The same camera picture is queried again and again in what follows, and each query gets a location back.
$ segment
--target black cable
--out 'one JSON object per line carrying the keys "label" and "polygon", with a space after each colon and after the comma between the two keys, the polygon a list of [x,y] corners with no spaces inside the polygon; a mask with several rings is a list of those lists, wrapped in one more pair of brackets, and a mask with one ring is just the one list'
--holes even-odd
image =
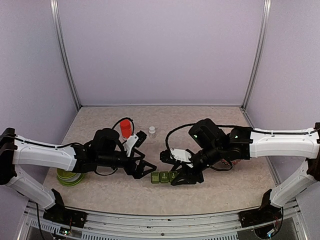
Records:
{"label": "black cable", "polygon": [[112,173],[109,173],[109,174],[101,174],[101,173],[98,173],[97,170],[95,170],[94,173],[97,174],[97,175],[99,175],[99,176],[105,177],[105,176],[110,176],[110,175],[112,175],[112,174],[115,174],[116,171],[118,171],[118,168],[116,168]]}
{"label": "black cable", "polygon": [[320,130],[320,128],[315,129],[311,132],[271,132],[271,131],[259,131],[259,130],[254,130],[251,127],[247,126],[237,126],[237,125],[217,125],[219,128],[242,128],[242,129],[248,129],[250,132],[258,133],[258,134],[268,134],[268,135],[309,135],[309,134],[314,134]]}
{"label": "black cable", "polygon": [[281,208],[281,213],[282,213],[282,217],[281,217],[280,226],[279,226],[279,228],[276,230],[276,232],[271,236],[272,238],[280,232],[280,229],[281,229],[282,224],[283,224],[283,222],[284,222],[284,207]]}
{"label": "black cable", "polygon": [[40,217],[39,217],[39,205],[38,203],[35,203],[35,205],[36,205],[36,216],[38,218],[38,227],[39,227],[40,235],[42,237],[42,240],[46,240],[44,237],[44,233],[42,232],[42,229],[41,229]]}
{"label": "black cable", "polygon": [[113,125],[112,129],[115,129],[115,127],[116,127],[119,123],[121,123],[123,120],[129,120],[129,121],[131,122],[131,124],[132,124],[132,134],[134,134],[134,133],[135,133],[135,124],[134,124],[134,121],[133,121],[130,117],[123,117],[123,118],[121,118],[119,121],[117,121],[117,122]]}
{"label": "black cable", "polygon": [[171,150],[170,150],[170,147],[169,147],[168,141],[169,141],[170,135],[173,134],[175,131],[177,131],[177,130],[179,130],[179,129],[183,129],[183,128],[186,128],[186,127],[191,127],[191,126],[193,126],[193,125],[195,125],[195,123],[189,123],[189,124],[185,124],[185,125],[178,126],[178,127],[176,127],[175,129],[173,129],[173,130],[171,130],[170,132],[168,132],[168,134],[166,135],[166,137],[165,137],[165,146],[166,146],[166,149],[169,151],[170,156],[171,156],[171,158],[172,158],[173,160],[177,161],[177,160],[175,159],[175,157],[173,156],[173,154],[171,153]]}
{"label": "black cable", "polygon": [[270,131],[259,131],[259,130],[250,130],[251,132],[258,134],[268,134],[268,135],[309,135],[318,132],[320,128],[313,130],[311,132],[270,132]]}
{"label": "black cable", "polygon": [[45,148],[50,148],[50,149],[62,149],[62,148],[65,148],[65,147],[68,147],[70,145],[79,145],[79,146],[83,146],[83,144],[79,143],[79,142],[71,142],[71,143],[68,143],[68,144],[65,144],[65,145],[58,145],[57,147],[56,146],[52,146],[52,145],[46,145],[46,144],[42,144],[42,143],[38,143],[38,142],[33,142],[33,141],[26,141],[26,140],[23,140],[23,139],[20,139],[18,137],[15,137],[15,136],[9,136],[9,135],[0,135],[0,138],[8,138],[8,139],[14,139],[14,140],[18,140],[22,143],[26,143],[26,144],[32,144],[32,145],[36,145],[36,146],[40,146],[40,147],[45,147]]}
{"label": "black cable", "polygon": [[230,171],[234,166],[231,165],[230,168],[216,168],[214,166],[210,166],[209,168],[211,168],[212,170],[215,170],[217,172],[227,172]]}

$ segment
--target small plastic bottle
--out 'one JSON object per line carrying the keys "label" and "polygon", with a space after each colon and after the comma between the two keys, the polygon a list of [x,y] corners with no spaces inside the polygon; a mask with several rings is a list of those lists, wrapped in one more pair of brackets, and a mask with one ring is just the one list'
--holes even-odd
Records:
{"label": "small plastic bottle", "polygon": [[156,128],[154,126],[149,127],[149,137],[154,139],[156,137]]}

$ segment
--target metal frame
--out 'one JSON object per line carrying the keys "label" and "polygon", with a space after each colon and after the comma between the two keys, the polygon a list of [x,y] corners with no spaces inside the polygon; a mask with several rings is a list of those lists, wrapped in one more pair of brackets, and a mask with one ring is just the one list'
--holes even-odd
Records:
{"label": "metal frame", "polygon": [[70,65],[67,57],[67,51],[64,43],[64,36],[62,33],[62,27],[61,27],[60,16],[59,16],[58,1],[50,0],[50,6],[51,6],[52,17],[53,17],[53,23],[55,27],[55,33],[58,40],[58,45],[60,49],[60,54],[61,54],[67,82],[70,88],[70,92],[71,92],[71,96],[72,96],[75,108],[77,111],[79,111],[82,106],[79,100],[79,96],[77,93],[74,79],[72,77],[72,73],[71,73],[71,69],[70,69]]}
{"label": "metal frame", "polygon": [[269,21],[269,15],[270,15],[270,8],[271,8],[271,0],[264,0],[264,7],[263,7],[263,14],[262,14],[262,22],[261,22],[261,27],[260,27],[260,34],[259,34],[259,40],[258,40],[258,45],[254,57],[254,62],[250,74],[250,80],[248,87],[246,89],[245,97],[242,103],[242,108],[244,110],[247,109],[252,91],[254,88],[254,84],[257,78],[257,73],[258,73],[258,68],[264,48],[264,43],[266,39],[266,33],[267,33],[267,26],[268,26],[268,21]]}
{"label": "metal frame", "polygon": [[[238,239],[238,232],[262,227],[269,223],[242,228],[238,212],[228,211],[213,214],[182,216],[145,216],[103,213],[85,210],[88,213],[84,228],[73,227],[78,240],[227,240]],[[284,219],[292,218],[300,240],[307,240],[303,220],[297,202],[293,199],[284,206]],[[68,226],[40,217],[43,231],[53,233]],[[30,227],[38,228],[36,205],[29,202],[19,229],[18,240],[25,240]]]}

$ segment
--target white plastic part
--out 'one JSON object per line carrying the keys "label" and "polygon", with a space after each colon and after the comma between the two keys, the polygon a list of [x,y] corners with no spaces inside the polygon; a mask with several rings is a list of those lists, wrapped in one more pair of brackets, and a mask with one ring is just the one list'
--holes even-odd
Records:
{"label": "white plastic part", "polygon": [[29,174],[27,174],[21,166],[14,166],[17,176],[11,178],[6,184],[32,201],[38,203],[42,208],[49,209],[55,205],[54,193],[42,186]]}
{"label": "white plastic part", "polygon": [[[25,139],[22,136],[18,136],[18,138],[24,141],[30,141],[48,146],[59,146]],[[21,142],[19,140],[15,140],[14,145],[17,146],[17,149],[14,151],[13,155],[14,165],[30,164],[72,171],[77,162],[75,159],[75,150],[71,146],[64,148],[49,148]]]}
{"label": "white plastic part", "polygon": [[190,168],[193,168],[194,165],[191,163],[190,158],[191,158],[191,154],[189,152],[187,152],[186,150],[183,149],[176,149],[176,148],[172,148],[171,149],[171,153],[173,155],[173,157],[180,161],[180,162],[184,162],[184,163],[189,163],[187,164]]}
{"label": "white plastic part", "polygon": [[301,166],[283,183],[272,189],[270,204],[274,207],[283,207],[290,199],[301,193],[307,187],[316,183],[317,180],[307,174],[308,162],[304,161]]}
{"label": "white plastic part", "polygon": [[[310,133],[313,128],[303,130],[255,130],[270,132],[270,133]],[[315,159],[319,152],[319,144],[317,132],[306,135],[278,135],[278,134],[263,134],[251,132],[250,139],[253,143],[250,147],[250,157],[257,158],[262,156],[295,156]]]}
{"label": "white plastic part", "polygon": [[149,127],[149,133],[150,134],[155,134],[156,133],[156,128],[154,126]]}
{"label": "white plastic part", "polygon": [[124,149],[126,150],[126,156],[129,157],[131,154],[132,149],[134,148],[136,142],[138,141],[138,136],[136,134],[131,135],[125,144],[123,145]]}

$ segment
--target white bottle cap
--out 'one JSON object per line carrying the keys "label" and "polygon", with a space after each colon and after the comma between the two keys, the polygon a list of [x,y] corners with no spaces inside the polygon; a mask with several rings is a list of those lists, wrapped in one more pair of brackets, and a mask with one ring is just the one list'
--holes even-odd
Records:
{"label": "white bottle cap", "polygon": [[156,133],[156,128],[154,126],[149,127],[149,133],[150,134],[155,134]]}

